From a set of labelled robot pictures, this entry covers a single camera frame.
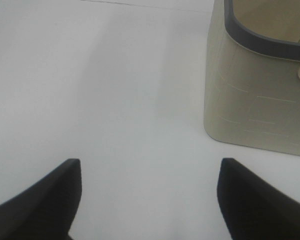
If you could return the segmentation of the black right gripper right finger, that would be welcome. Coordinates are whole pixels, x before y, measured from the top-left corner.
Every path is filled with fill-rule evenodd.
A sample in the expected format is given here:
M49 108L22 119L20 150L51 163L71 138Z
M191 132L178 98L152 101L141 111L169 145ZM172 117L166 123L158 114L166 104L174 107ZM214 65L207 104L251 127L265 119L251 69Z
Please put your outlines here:
M300 203L234 158L223 158L217 201L233 240L300 240Z

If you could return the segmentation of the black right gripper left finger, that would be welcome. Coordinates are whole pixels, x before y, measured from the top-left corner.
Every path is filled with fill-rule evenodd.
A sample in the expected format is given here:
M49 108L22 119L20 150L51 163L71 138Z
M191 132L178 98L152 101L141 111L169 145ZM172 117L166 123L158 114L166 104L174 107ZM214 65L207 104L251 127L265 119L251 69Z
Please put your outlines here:
M81 162L67 159L0 204L0 240L70 240L81 195Z

